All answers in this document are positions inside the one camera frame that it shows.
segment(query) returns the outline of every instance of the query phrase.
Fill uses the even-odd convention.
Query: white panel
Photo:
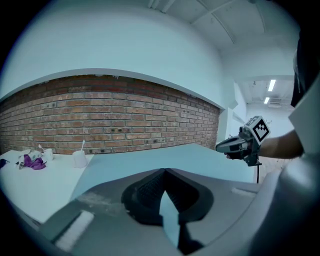
[[[233,44],[225,29],[212,15],[202,17],[193,26],[208,38],[218,49],[226,48]]]
[[[234,1],[214,12],[235,39],[264,33],[264,25],[255,4]]]
[[[167,14],[191,23],[206,12],[206,9],[196,0],[176,0]]]

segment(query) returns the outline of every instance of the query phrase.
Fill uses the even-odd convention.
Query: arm
[[[303,147],[295,130],[287,134],[268,138],[262,144],[259,156],[266,158],[292,159],[301,156]]]

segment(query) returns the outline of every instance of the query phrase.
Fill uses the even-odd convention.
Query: purple glove
[[[40,157],[32,162],[30,156],[27,154],[24,155],[24,166],[31,167],[34,170],[41,170],[46,167],[44,161]]]

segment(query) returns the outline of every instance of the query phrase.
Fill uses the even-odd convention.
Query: brick wall
[[[198,143],[214,148],[219,108],[128,77],[78,75],[23,89],[0,103],[0,150],[120,153]]]

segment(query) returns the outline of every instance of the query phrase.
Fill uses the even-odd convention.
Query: white table
[[[53,161],[48,161],[44,169],[18,169],[15,163],[20,154],[11,150],[1,155],[1,159],[10,161],[0,169],[1,189],[16,207],[44,223],[70,201],[85,168],[74,168],[70,154],[54,154]],[[93,156],[86,155],[88,162]]]
[[[157,168],[178,168],[223,180],[254,182],[253,167],[197,144],[86,155],[89,164],[82,169],[74,168],[72,155],[63,154],[55,154],[54,160],[42,170],[17,169],[15,163],[20,154],[11,150],[0,156],[10,161],[0,169],[1,188],[16,207],[40,223],[97,184]]]

